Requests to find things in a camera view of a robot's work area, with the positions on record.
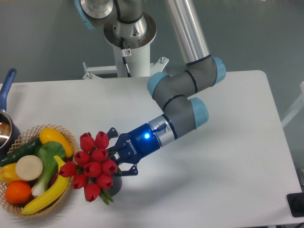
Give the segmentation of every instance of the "tulip bouquet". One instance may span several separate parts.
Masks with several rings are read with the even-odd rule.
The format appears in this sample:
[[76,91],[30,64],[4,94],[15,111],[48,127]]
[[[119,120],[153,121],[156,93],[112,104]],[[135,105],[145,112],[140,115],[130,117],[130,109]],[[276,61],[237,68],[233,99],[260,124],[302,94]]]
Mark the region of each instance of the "tulip bouquet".
[[108,190],[113,187],[113,178],[121,170],[112,160],[115,153],[109,153],[107,147],[109,137],[106,133],[98,132],[95,140],[90,133],[84,133],[80,136],[80,148],[75,154],[75,162],[68,161],[60,168],[59,175],[63,177],[72,177],[73,188],[80,189],[84,187],[85,199],[92,202],[98,196],[109,205],[113,202]]

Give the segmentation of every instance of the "bok choy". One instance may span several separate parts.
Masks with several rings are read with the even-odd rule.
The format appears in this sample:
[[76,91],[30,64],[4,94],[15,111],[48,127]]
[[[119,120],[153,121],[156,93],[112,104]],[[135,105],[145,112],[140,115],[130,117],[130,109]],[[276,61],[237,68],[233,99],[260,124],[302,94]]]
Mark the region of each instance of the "bok choy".
[[66,157],[64,147],[58,142],[47,142],[37,152],[36,156],[41,159],[43,164],[43,172],[32,187],[34,197],[40,196],[48,189],[48,183],[57,171],[55,155],[58,155],[62,160]]

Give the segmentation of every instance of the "yellow bell pepper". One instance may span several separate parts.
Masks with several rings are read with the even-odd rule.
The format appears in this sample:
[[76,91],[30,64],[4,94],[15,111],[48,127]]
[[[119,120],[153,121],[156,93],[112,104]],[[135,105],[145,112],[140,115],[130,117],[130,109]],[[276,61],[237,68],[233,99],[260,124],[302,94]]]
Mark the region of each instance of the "yellow bell pepper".
[[11,184],[15,181],[21,181],[21,179],[16,174],[16,164],[17,163],[8,164],[0,169],[0,181],[6,184]]
[[65,138],[62,133],[60,133],[56,129],[49,127],[44,128],[39,133],[39,139],[43,145],[49,141],[60,143],[65,149],[66,158],[70,158],[74,154],[73,147],[71,146],[70,142]]

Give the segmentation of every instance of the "yellow squash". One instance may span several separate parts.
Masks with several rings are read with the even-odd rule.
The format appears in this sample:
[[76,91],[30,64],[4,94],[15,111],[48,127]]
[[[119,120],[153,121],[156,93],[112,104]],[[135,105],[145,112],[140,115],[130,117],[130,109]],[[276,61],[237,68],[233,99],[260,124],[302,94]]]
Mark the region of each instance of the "yellow squash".
[[[59,157],[54,156],[54,159],[58,163],[58,171],[60,167],[65,164],[65,162]],[[33,199],[30,203],[28,203],[22,210],[22,215],[30,215],[34,214],[43,208],[50,205],[52,202],[57,200],[59,196],[66,190],[71,178],[70,177],[63,177],[58,175],[57,180],[55,183],[42,195],[38,196],[37,198]]]
[[6,184],[11,184],[15,181],[21,181],[21,179],[16,174],[16,165],[17,163],[12,163],[3,166],[0,169],[0,181]]
[[60,143],[65,148],[66,158],[70,158],[74,154],[73,147],[71,146],[70,142],[56,129],[49,127],[44,128],[39,133],[39,139],[43,145],[49,141]]

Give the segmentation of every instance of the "orange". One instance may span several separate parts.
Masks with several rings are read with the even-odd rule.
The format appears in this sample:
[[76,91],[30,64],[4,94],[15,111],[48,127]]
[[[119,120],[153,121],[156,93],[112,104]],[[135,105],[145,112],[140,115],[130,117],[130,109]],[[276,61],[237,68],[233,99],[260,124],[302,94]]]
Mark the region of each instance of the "orange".
[[15,181],[5,190],[5,198],[10,204],[25,203],[32,195],[32,188],[23,181]]

